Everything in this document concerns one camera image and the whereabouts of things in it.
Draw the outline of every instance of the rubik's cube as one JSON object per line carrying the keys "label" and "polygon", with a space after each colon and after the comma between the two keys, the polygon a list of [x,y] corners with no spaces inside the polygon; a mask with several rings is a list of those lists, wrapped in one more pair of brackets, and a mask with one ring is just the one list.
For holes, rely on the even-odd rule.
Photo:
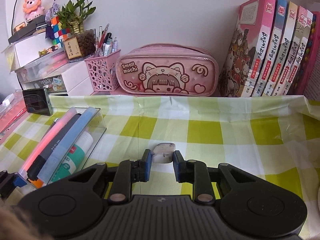
{"label": "rubik's cube", "polygon": [[59,48],[62,48],[62,40],[71,37],[70,29],[62,29],[62,23],[59,21],[58,16],[51,19],[51,26],[53,28],[54,40],[52,41],[53,45],[58,45]]}

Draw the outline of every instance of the purple tassel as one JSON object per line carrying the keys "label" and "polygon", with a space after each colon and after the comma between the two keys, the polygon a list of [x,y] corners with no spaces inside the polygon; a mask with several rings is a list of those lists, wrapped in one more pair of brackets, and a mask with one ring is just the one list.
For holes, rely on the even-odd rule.
{"label": "purple tassel", "polygon": [[52,41],[55,39],[54,32],[51,26],[47,26],[45,28],[45,37],[51,39]]}

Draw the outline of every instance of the pink plastic basket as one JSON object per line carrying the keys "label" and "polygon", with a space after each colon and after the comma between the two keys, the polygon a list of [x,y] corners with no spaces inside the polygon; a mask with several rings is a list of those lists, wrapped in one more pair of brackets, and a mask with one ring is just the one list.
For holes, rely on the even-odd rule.
{"label": "pink plastic basket", "polygon": [[106,57],[90,57],[84,60],[95,92],[114,92],[119,87],[116,62],[120,57],[120,51],[117,50]]}

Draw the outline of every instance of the smartphone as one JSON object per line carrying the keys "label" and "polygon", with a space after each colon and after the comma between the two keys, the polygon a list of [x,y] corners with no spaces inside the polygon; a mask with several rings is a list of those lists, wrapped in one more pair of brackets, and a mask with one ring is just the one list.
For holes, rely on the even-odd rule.
{"label": "smartphone", "polygon": [[23,90],[22,94],[28,113],[52,115],[52,108],[46,88]]}

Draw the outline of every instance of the checkered tablecloth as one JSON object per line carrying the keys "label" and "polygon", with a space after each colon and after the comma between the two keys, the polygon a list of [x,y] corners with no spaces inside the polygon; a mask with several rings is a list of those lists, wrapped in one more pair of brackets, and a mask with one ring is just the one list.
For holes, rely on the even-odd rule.
{"label": "checkered tablecloth", "polygon": [[[141,158],[146,148],[173,142],[183,157],[210,167],[226,162],[300,196],[308,218],[300,233],[320,233],[320,103],[303,96],[193,98],[50,97],[51,117],[31,115],[0,146],[0,170],[17,171],[49,125],[74,107],[101,108],[107,131],[86,166]],[[134,194],[191,194],[175,181],[172,164],[152,164],[150,181]]]}

